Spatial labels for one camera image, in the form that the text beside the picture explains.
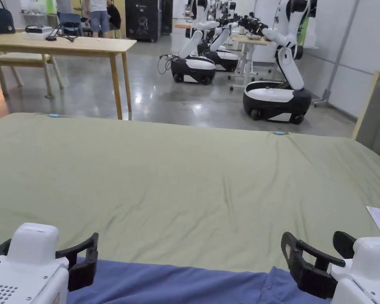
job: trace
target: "black cabinet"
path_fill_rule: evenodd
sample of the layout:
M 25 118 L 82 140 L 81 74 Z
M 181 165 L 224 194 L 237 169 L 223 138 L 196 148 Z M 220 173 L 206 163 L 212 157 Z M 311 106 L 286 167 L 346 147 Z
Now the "black cabinet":
M 125 0 L 128 38 L 156 42 L 162 33 L 162 0 Z

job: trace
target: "blue cloth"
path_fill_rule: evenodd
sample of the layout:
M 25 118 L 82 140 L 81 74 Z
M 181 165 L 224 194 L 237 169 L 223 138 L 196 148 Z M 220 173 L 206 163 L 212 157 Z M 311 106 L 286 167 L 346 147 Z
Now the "blue cloth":
M 68 304 L 329 304 L 300 291 L 289 272 L 229 272 L 99 260 L 92 286 Z

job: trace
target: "black robot wheel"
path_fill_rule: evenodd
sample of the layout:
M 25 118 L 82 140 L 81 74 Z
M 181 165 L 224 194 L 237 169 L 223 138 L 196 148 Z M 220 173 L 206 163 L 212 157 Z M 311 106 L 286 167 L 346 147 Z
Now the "black robot wheel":
M 251 118 L 253 120 L 258 120 L 259 119 L 259 111 L 256 110 L 255 108 L 251 111 Z
M 201 82 L 204 84 L 204 85 L 209 85 L 211 83 L 211 78 L 208 77 L 208 76 L 204 76 L 202 79 L 201 79 Z
M 175 73 L 173 75 L 173 80 L 175 82 L 183 82 L 183 75 L 182 74 L 178 74 L 178 73 Z
M 289 122 L 292 124 L 300 124 L 304 121 L 304 115 L 303 114 L 292 114 Z

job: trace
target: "shorts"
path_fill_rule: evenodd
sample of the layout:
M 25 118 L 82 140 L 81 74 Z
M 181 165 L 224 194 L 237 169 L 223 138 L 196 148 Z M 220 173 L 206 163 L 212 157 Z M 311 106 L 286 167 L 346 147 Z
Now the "shorts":
M 100 32 L 100 28 L 103 33 L 110 31 L 107 11 L 95 11 L 90 13 L 90 29 L 94 33 L 98 33 Z

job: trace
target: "table leg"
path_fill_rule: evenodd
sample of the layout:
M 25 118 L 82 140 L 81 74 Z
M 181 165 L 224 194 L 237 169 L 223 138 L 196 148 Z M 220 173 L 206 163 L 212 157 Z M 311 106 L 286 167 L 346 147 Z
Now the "table leg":
M 3 69 L 0 66 L 0 85 L 2 87 L 3 95 L 8 95 L 8 89 L 7 89 L 7 83 L 6 78 L 4 77 Z
M 124 66 L 124 79 L 125 79 L 125 90 L 127 92 L 128 112 L 132 112 L 131 93 L 129 91 L 128 64 L 127 64 L 127 53 L 126 52 L 122 53 L 122 64 Z
M 241 52 L 241 58 L 240 58 L 240 64 L 239 64 L 239 75 L 243 77 L 244 69 L 245 69 L 245 61 L 246 61 L 246 46 L 245 44 L 242 45 L 242 52 Z
M 247 53 L 246 53 L 245 79 L 243 80 L 244 87 L 246 87 L 247 84 L 249 83 L 249 75 L 251 74 L 251 69 L 252 69 L 253 51 L 255 49 L 253 44 L 247 44 L 245 45 L 245 48 L 247 48 Z
M 23 80 L 21 79 L 21 76 L 18 73 L 18 70 L 16 69 L 16 67 L 15 66 L 11 66 L 10 68 L 11 68 L 11 71 L 13 72 L 13 74 L 14 74 L 14 78 L 15 78 L 15 80 L 17 82 L 17 85 L 19 87 L 23 87 L 24 86 Z
M 53 98 L 53 93 L 52 93 L 52 87 L 51 87 L 51 79 L 49 78 L 49 68 L 48 68 L 48 63 L 45 58 L 45 54 L 42 55 L 42 66 L 44 68 L 44 74 L 45 74 L 45 82 L 47 83 L 47 96 L 46 98 Z
M 118 83 L 117 62 L 116 62 L 116 55 L 113 53 L 110 53 L 110 64 L 111 64 L 112 84 L 114 85 L 114 95 L 116 96 L 117 116 L 118 116 L 118 119 L 122 120 L 121 97 L 120 97 L 120 86 Z
M 61 89 L 64 89 L 65 84 L 63 83 L 62 75 L 61 75 L 61 72 L 59 70 L 58 63 L 56 62 L 55 57 L 53 55 L 51 55 L 51 61 L 52 61 L 53 69 L 55 70 L 56 79 L 58 79 L 59 87 Z

